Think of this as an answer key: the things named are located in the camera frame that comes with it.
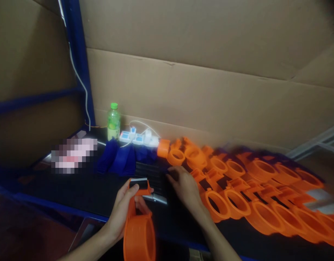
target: blue plastic piece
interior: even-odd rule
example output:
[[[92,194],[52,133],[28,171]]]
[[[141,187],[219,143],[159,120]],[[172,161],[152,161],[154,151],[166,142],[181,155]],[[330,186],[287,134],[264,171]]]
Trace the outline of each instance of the blue plastic piece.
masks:
[[[133,144],[119,148],[115,160],[108,170],[120,176],[133,176],[135,174],[135,153]]]
[[[119,145],[117,141],[113,138],[106,142],[105,150],[103,155],[97,162],[97,172],[107,173],[108,168],[112,165],[115,160]]]
[[[146,146],[139,146],[135,150],[135,158],[138,162],[144,164],[154,164],[157,159],[157,150],[147,148]]]

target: green bottle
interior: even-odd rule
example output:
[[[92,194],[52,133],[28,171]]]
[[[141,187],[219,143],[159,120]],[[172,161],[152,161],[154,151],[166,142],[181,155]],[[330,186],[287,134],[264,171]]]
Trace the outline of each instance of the green bottle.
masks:
[[[120,136],[120,123],[121,115],[117,111],[117,103],[111,103],[111,110],[108,111],[108,140],[111,140],[112,137],[119,139]]]

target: cardboard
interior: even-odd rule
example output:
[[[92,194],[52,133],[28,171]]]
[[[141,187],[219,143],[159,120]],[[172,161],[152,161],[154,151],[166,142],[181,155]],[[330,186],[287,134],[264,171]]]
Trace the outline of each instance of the cardboard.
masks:
[[[124,115],[221,136],[218,145],[289,150],[334,125],[334,89],[89,48],[87,57],[95,109],[117,102]]]
[[[27,167],[84,124],[77,97],[64,97],[0,115],[0,165]]]
[[[289,80],[334,43],[330,1],[80,0],[88,48]]]
[[[75,86],[62,18],[32,0],[0,0],[0,102]]]

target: workbench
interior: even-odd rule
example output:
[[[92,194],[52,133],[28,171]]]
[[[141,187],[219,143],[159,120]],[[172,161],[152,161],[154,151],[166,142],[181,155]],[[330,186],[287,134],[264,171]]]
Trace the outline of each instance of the workbench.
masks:
[[[93,129],[85,137],[106,142],[106,129]],[[104,149],[104,145],[98,144],[97,158]],[[162,169],[163,194],[168,204],[147,201],[153,213],[156,236],[190,248],[208,250],[199,226],[163,176],[168,166],[163,160],[159,159],[157,165]],[[116,193],[127,179],[114,173],[93,173],[92,167],[70,175],[52,174],[49,168],[23,186],[14,198],[34,206],[106,222]],[[278,233],[266,236],[256,231],[245,218],[228,219],[217,226],[243,260],[334,260],[334,247],[327,243],[312,244],[299,236],[288,238]]]

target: power strip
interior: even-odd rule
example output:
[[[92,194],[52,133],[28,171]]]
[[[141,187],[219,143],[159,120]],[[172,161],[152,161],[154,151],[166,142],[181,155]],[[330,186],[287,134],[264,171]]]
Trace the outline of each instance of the power strip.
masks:
[[[131,127],[131,131],[122,131],[119,141],[129,143],[132,142],[135,145],[145,145],[151,148],[157,148],[159,146],[159,138],[151,134],[151,130],[147,129],[142,134],[136,133],[136,128]]]

